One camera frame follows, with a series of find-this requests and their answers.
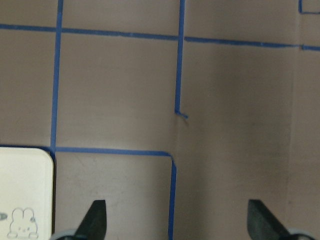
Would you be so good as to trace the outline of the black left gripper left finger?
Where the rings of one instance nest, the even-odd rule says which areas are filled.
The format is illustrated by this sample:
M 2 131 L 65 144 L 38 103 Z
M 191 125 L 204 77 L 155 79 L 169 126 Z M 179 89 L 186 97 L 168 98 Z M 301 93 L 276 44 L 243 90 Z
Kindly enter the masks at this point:
M 94 200 L 77 228 L 75 240 L 104 240 L 107 232 L 105 200 Z

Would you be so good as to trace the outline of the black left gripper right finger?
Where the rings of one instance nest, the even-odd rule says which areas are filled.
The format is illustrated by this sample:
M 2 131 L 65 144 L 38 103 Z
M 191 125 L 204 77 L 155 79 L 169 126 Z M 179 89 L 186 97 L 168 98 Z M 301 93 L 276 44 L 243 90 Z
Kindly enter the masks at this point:
M 282 240 L 289 231 L 259 199 L 250 199 L 247 205 L 247 231 L 252 240 Z

